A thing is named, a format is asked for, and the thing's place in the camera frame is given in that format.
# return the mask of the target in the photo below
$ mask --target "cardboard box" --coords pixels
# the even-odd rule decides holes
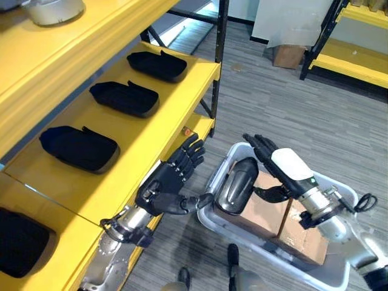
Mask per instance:
[[[281,183],[268,173],[260,172],[255,186],[269,189]],[[317,228],[304,230],[299,214],[305,209],[297,200],[269,203],[252,194],[240,216],[232,216],[220,209],[215,212],[232,224],[267,238],[286,252],[310,264],[322,265],[326,257],[327,241]]]
[[[296,69],[303,58],[305,50],[306,47],[300,45],[279,45],[274,49],[273,65],[275,67]]]
[[[286,252],[311,264],[322,265],[327,251],[327,240],[321,236],[317,228],[305,230],[299,224],[300,214],[305,211],[303,205],[292,200],[276,237],[279,245]]]
[[[255,182],[255,186],[262,189],[280,185],[279,180],[264,172],[259,173]],[[268,203],[253,193],[240,216],[228,215],[217,208],[215,212],[250,233],[264,238],[276,238],[286,214],[288,203],[288,201],[275,204]]]

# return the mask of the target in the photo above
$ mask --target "black shoe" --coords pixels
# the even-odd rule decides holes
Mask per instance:
[[[189,270],[187,270],[186,267],[182,267],[178,273],[178,282],[182,282],[183,284],[186,285],[187,290],[190,290],[190,281],[191,281],[191,277],[190,277]]]
[[[235,244],[229,244],[228,246],[228,264],[229,264],[229,277],[232,276],[232,267],[237,265],[239,261],[238,247]]]

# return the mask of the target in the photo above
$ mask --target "yellow shelf board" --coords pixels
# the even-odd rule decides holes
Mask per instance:
[[[196,132],[199,136],[200,139],[205,140],[207,135],[209,134],[210,129],[214,126],[214,119],[207,118],[205,116],[201,116],[199,114],[193,113],[189,120],[186,122],[186,126],[190,129],[192,129],[194,132]],[[170,154],[176,150],[182,142],[186,139],[187,137],[184,136],[183,134],[179,134],[178,137],[174,140],[172,146],[168,149],[167,154],[165,155],[164,159],[168,158]],[[130,204],[133,205],[134,203],[135,196],[133,195],[130,200]],[[151,220],[151,222],[148,224],[148,227],[152,230],[156,229],[156,226],[159,224],[160,220],[162,218],[162,215],[159,215],[158,217],[155,217]],[[82,271],[78,272],[78,275],[74,276],[71,280],[71,284],[69,287],[70,290],[77,290],[79,287],[79,284],[81,283],[83,274],[86,271],[86,268],[88,266],[88,263],[90,262],[94,250],[97,248],[97,242],[92,248],[92,251],[89,252],[85,258],[84,261],[86,262],[84,264],[84,268]],[[144,249],[142,247],[136,247],[136,249],[133,251],[131,258],[129,260],[129,265],[128,265],[128,275],[130,272],[132,272],[133,268],[135,267],[137,261],[139,260],[140,255],[142,254],[142,251]]]
[[[132,51],[144,50],[159,53],[161,48],[140,42]],[[212,81],[219,78],[219,64],[163,50],[187,61],[187,76],[180,83],[171,84],[136,72],[125,58],[98,80],[123,84],[131,80],[158,92],[160,105],[152,117],[136,118],[99,105],[86,90],[48,126],[87,126],[114,139],[121,154],[107,173],[94,175],[60,162],[42,149],[38,138],[4,171],[95,224],[116,214],[152,165],[170,148]]]
[[[38,272],[14,278],[0,272],[1,290],[65,290],[67,281],[82,265],[101,228],[0,173],[0,207],[29,216],[51,228],[58,244]]]
[[[388,29],[388,16],[386,16],[382,10],[371,12],[365,5],[357,7],[348,3],[348,5],[341,10],[336,21],[339,22],[342,17]]]
[[[329,39],[314,66],[388,88],[388,55]]]
[[[0,156],[179,0],[84,0],[77,20],[38,27],[0,17]]]

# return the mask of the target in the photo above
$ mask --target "yellow shelf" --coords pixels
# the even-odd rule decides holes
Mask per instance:
[[[84,0],[85,13],[42,28],[21,9],[0,17],[0,156],[179,0]]]
[[[357,7],[348,3],[348,5],[341,10],[336,21],[340,22],[342,17],[388,29],[388,16],[386,16],[381,10],[371,12],[369,8],[364,5]]]
[[[388,88],[388,55],[329,39],[311,65]]]
[[[160,47],[140,42],[133,52],[143,50],[159,52]],[[77,129],[85,125],[113,138],[121,148],[121,156],[109,172],[94,175],[68,166],[46,153],[38,138],[4,171],[95,224],[116,214],[130,201],[151,166],[168,151],[212,81],[219,78],[219,64],[164,50],[188,63],[187,76],[180,83],[170,84],[136,72],[125,58],[98,80],[123,84],[131,80],[157,91],[160,106],[151,118],[136,118],[99,105],[86,90],[49,125]],[[213,124],[205,118],[198,122],[201,129]]]
[[[0,272],[1,290],[62,290],[94,246],[101,228],[0,173],[0,207],[23,213],[54,230],[58,245],[37,273],[14,278]]]
[[[214,119],[206,118],[206,117],[201,116],[199,114],[193,113],[185,125],[187,127],[189,127],[190,129],[192,129],[194,132],[196,132],[200,139],[206,139],[206,136],[209,134],[210,129],[214,126]],[[176,150],[182,144],[183,140],[185,140],[185,139],[186,139],[186,137],[183,134],[179,134],[178,137],[174,140],[171,147],[168,149],[168,153],[166,155],[163,155],[163,157],[166,158],[166,157],[170,156],[170,154],[174,150]],[[135,198],[134,195],[131,196],[131,200],[129,202],[132,205],[134,203],[134,198]],[[151,222],[148,224],[148,227],[152,230],[155,230],[156,226],[158,225],[158,223],[160,222],[161,219],[162,219],[162,215],[159,215],[158,217],[153,218],[151,220]],[[86,254],[86,256],[84,258],[84,263],[83,263],[84,268],[82,270],[78,271],[78,274],[76,276],[74,276],[71,280],[71,283],[69,283],[69,285],[71,286],[70,290],[77,290],[78,289],[79,284],[82,280],[83,274],[86,271],[86,267],[87,267],[89,261],[91,260],[96,248],[97,248],[97,241],[96,241],[95,245],[93,246],[93,248],[91,249],[91,251],[89,251],[89,253]],[[131,258],[129,260],[129,266],[128,266],[129,273],[135,267],[136,262],[139,260],[139,257],[141,255],[142,251],[143,251],[142,247],[137,247],[133,251]]]

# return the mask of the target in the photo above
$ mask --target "robotic arm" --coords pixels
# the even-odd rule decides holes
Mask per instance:
[[[279,149],[270,139],[261,135],[243,135],[253,147],[255,155],[270,174],[279,179],[281,187],[269,189],[272,201],[284,201],[285,197],[297,199],[307,211],[301,214],[300,224],[308,229],[317,227],[329,241],[341,243],[341,251],[350,265],[366,280],[373,291],[388,289],[388,257],[371,236],[356,221],[355,212],[362,207],[353,208],[342,196],[331,189],[323,192],[306,163],[292,150]],[[263,199],[269,194],[255,191]]]
[[[213,201],[211,194],[185,197],[179,194],[194,169],[203,162],[204,142],[194,134],[171,155],[158,163],[141,184],[134,206],[126,206],[110,219],[102,219],[105,230],[79,290],[116,291],[124,283],[130,255],[136,246],[148,247],[153,232],[147,225],[162,213],[184,215]]]

